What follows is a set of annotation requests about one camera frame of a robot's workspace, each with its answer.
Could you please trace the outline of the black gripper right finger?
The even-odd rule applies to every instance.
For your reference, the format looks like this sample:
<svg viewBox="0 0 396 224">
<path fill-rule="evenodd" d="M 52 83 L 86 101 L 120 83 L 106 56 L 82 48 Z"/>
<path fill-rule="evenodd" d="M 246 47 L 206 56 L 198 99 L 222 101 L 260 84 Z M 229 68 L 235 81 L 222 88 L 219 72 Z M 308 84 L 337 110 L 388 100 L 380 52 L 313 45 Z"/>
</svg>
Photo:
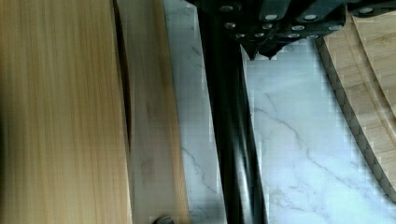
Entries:
<svg viewBox="0 0 396 224">
<path fill-rule="evenodd" d="M 300 39 L 316 39 L 346 23 L 346 0 L 263 0 L 260 20 L 272 24 L 260 54 L 271 59 Z"/>
</svg>

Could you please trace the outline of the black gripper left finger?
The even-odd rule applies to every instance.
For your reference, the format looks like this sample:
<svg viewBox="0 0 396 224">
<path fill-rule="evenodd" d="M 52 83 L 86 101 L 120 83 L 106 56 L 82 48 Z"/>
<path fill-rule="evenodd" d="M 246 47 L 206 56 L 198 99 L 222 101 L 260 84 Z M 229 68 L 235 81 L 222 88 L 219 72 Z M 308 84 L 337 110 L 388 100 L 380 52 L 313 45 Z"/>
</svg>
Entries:
<svg viewBox="0 0 396 224">
<path fill-rule="evenodd" d="M 282 49 L 276 36 L 282 0 L 221 0 L 218 13 L 226 34 L 243 47 L 250 60 L 258 53 L 271 59 Z"/>
</svg>

